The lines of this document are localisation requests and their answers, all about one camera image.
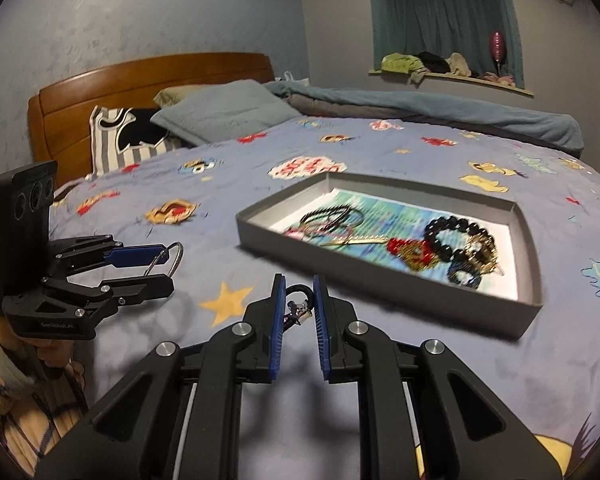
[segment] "blue wall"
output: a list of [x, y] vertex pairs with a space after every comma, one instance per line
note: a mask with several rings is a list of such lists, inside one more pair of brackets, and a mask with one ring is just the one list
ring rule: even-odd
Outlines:
[[263, 52], [308, 76], [301, 0], [4, 0], [0, 173], [32, 161], [27, 101], [69, 76], [179, 52]]

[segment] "window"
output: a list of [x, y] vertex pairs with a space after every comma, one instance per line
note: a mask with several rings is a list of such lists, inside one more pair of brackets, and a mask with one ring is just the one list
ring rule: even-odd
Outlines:
[[490, 39], [501, 31], [507, 45], [502, 73], [524, 88], [522, 45], [512, 0], [371, 0], [374, 64], [387, 54], [462, 54], [480, 75], [496, 72]]

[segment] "black and white striped fabric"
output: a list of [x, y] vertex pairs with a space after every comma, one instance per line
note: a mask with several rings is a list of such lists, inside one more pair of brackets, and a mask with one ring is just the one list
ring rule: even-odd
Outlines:
[[93, 172], [102, 176], [180, 147], [168, 131], [150, 122], [158, 108], [103, 108], [91, 113]]

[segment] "blue blanket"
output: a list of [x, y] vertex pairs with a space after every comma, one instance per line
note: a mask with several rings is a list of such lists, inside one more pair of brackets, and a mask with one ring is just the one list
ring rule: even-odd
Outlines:
[[[324, 142], [337, 135], [349, 140]], [[320, 167], [331, 170], [499, 192], [520, 205], [538, 248], [544, 307], [517, 342], [411, 316], [347, 288], [331, 286], [330, 292], [395, 340], [445, 342], [563, 471], [577, 465], [600, 435], [600, 174], [557, 150], [446, 126], [302, 118], [262, 134], [169, 152], [75, 187], [53, 208], [54, 238], [112, 234], [125, 245], [179, 240], [185, 247], [168, 300], [123, 308], [101, 323], [93, 342], [78, 344], [90, 401], [159, 342], [203, 342], [239, 320], [248, 303], [269, 297], [276, 272], [287, 283], [311, 285], [310, 274], [241, 250], [235, 224], [238, 211], [303, 178], [299, 170], [288, 179], [274, 178], [288, 172], [271, 172], [300, 156], [322, 156]], [[203, 162], [186, 164], [196, 159]], [[473, 178], [461, 180], [468, 175]], [[472, 182], [481, 180], [475, 177], [492, 184], [476, 187]], [[186, 221], [156, 225], [145, 218], [175, 199], [198, 204]], [[137, 272], [97, 269], [79, 280], [96, 285]], [[358, 478], [356, 394], [355, 385], [322, 380], [312, 320], [289, 330], [279, 379], [244, 387], [240, 477]]]
[[278, 97], [296, 93], [330, 103], [400, 108], [442, 120], [496, 126], [573, 152], [579, 152], [584, 147], [580, 126], [570, 115], [549, 114], [427, 92], [330, 89], [304, 86], [291, 81], [273, 81], [265, 86]]

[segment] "hand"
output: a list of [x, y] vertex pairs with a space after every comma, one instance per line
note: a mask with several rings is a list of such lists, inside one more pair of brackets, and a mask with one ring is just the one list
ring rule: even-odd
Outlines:
[[64, 368], [67, 366], [74, 351], [73, 341], [18, 337], [11, 328], [9, 321], [5, 317], [0, 317], [0, 346], [16, 352], [22, 343], [35, 347], [38, 358], [51, 368]]

